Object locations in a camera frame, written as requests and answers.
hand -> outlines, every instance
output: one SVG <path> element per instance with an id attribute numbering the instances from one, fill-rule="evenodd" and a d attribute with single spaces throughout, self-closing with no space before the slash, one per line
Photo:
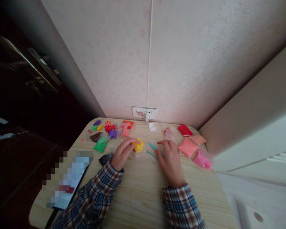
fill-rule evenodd
<path id="1" fill-rule="evenodd" d="M 157 143 L 164 146 L 165 158 L 159 150 L 156 150 L 156 152 L 160 166 L 169 179 L 171 186 L 178 188 L 185 185 L 186 181 L 181 167 L 181 151 L 178 150 L 176 143 L 171 140 L 163 140 Z"/>
<path id="2" fill-rule="evenodd" d="M 123 168 L 129 154 L 134 148 L 134 144 L 131 144 L 132 142 L 141 144 L 141 142 L 138 141 L 137 139 L 127 137 L 118 146 L 111 160 L 111 165 L 115 168 L 115 170 L 121 171 L 121 169 Z"/>

green clay packet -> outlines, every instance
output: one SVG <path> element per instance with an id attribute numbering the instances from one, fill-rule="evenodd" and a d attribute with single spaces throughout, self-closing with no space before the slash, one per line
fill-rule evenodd
<path id="1" fill-rule="evenodd" d="M 99 151 L 100 153 L 103 153 L 109 139 L 110 138 L 106 136 L 101 137 L 93 149 Z"/>

dark wooden door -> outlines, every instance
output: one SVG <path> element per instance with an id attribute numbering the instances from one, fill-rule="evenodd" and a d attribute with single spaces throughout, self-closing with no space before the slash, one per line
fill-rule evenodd
<path id="1" fill-rule="evenodd" d="M 93 118 L 1 10 L 0 117 L 70 146 Z"/>

purple clay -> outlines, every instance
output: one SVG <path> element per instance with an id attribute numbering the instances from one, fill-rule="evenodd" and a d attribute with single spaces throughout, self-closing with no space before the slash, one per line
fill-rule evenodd
<path id="1" fill-rule="evenodd" d="M 117 138 L 118 137 L 118 130 L 116 130 L 116 129 L 109 130 L 108 136 L 110 136 L 110 138 Z"/>
<path id="2" fill-rule="evenodd" d="M 94 125 L 94 126 L 97 126 L 97 125 L 99 125 L 99 124 L 101 124 L 101 121 L 100 121 L 100 120 L 97 120 L 93 125 Z"/>

wooden table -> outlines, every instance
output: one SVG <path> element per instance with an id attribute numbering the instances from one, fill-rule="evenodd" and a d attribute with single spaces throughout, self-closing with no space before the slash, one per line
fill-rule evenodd
<path id="1" fill-rule="evenodd" d="M 75 151 L 93 151 L 93 161 L 89 165 L 80 187 L 85 185 L 101 169 L 98 159 L 104 153 L 114 153 L 123 140 L 123 138 L 111 139 L 103 154 L 93 150 L 94 142 L 82 143 L 81 139 L 86 137 L 88 129 L 91 129 L 93 123 L 99 119 L 102 124 L 107 120 L 111 120 L 113 123 L 122 122 L 122 119 L 108 118 L 92 120 L 70 148 L 68 157 L 64 158 L 64 162 L 66 162 L 70 160 Z M 130 131 L 130 137 L 140 138 L 144 142 L 145 150 L 154 153 L 148 142 L 157 145 L 157 141 L 163 140 L 162 132 L 149 132 L 146 122 L 134 122 L 135 127 L 134 130 Z M 177 130 L 178 125 L 165 124 L 165 126 L 172 129 L 176 143 L 179 145 L 184 137 Z M 192 127 L 189 128 L 194 134 L 198 134 L 197 130 Z M 200 148 L 206 150 L 205 145 L 201 145 Z M 186 181 L 194 193 L 207 227 L 237 229 L 235 218 L 216 173 L 199 167 L 184 155 L 181 157 L 181 163 Z M 104 222 L 104 228 L 164 228 L 166 217 L 162 202 L 162 188 L 166 187 L 168 183 L 157 159 L 151 155 L 150 157 L 136 157 L 134 153 L 131 153 L 124 169 L 123 180 L 114 194 Z M 59 176 L 59 173 L 62 173 L 62 169 L 55 170 L 56 177 Z M 49 192 L 46 189 L 49 188 L 51 182 L 54 182 L 53 179 L 54 175 L 52 175 L 51 180 L 47 181 L 47 186 L 43 186 L 32 205 L 29 216 L 29 222 L 32 226 L 44 228 L 53 212 L 53 209 L 45 208 L 46 200 L 49 198 Z"/>

